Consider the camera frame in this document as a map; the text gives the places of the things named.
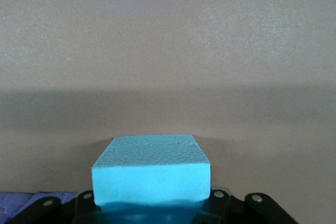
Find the screw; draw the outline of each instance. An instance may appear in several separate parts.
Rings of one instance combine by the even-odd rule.
[[[261,198],[259,195],[257,194],[253,194],[252,195],[252,200],[256,201],[256,202],[262,202],[263,198]]]
[[[84,194],[83,199],[89,199],[92,197],[92,193]]]
[[[217,198],[223,198],[224,197],[224,194],[222,191],[215,191],[214,192],[214,195],[217,197]]]
[[[54,203],[54,201],[52,199],[50,199],[50,200],[45,201],[43,203],[43,206],[44,207],[48,207],[48,206],[52,205],[53,203]]]

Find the purple fabric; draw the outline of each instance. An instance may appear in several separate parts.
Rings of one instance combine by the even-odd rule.
[[[72,200],[77,193],[6,193],[0,191],[0,224],[4,224],[23,209],[43,197],[58,197],[62,204]]]

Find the blue block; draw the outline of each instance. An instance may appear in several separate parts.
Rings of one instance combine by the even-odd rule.
[[[176,206],[207,199],[210,162],[188,134],[116,137],[92,168],[97,206]]]

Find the textured top surface of block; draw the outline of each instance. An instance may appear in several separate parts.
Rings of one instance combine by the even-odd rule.
[[[209,163],[191,135],[136,135],[116,137],[93,168],[181,163]]]

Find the beige tabletop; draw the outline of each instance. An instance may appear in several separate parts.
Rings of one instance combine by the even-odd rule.
[[[115,136],[336,223],[336,0],[0,0],[0,190],[82,191]]]

